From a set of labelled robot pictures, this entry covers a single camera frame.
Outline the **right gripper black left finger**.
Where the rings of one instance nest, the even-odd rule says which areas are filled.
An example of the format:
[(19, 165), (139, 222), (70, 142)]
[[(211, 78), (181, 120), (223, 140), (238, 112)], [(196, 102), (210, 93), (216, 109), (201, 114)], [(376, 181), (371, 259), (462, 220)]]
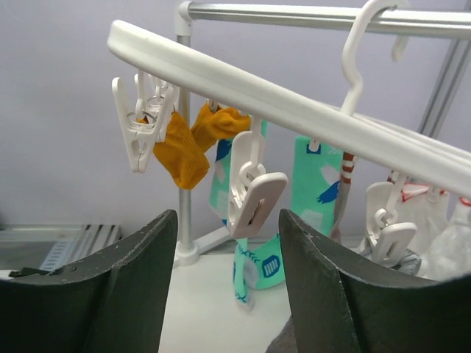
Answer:
[(156, 352), (177, 242), (174, 210), (53, 271), (1, 281), (3, 352)]

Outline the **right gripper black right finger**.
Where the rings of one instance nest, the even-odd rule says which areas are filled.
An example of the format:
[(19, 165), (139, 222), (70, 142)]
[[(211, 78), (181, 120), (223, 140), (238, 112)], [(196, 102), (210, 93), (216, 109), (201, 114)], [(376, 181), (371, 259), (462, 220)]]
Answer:
[(290, 210), (279, 214), (299, 352), (468, 352), (470, 277), (444, 282), (381, 266)]

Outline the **white plastic sock hanger frame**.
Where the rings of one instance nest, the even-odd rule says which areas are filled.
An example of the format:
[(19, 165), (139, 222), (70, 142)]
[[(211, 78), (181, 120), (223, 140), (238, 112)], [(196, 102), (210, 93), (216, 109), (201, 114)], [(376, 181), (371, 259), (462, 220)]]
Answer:
[[(470, 11), (387, 10), (369, 32), (470, 40)], [(361, 9), (257, 4), (180, 5), (184, 19), (348, 30)], [(107, 46), (124, 62), (181, 88), (316, 138), (470, 198), (470, 152), (372, 118), (348, 117), (258, 76), (124, 21), (111, 24)]]

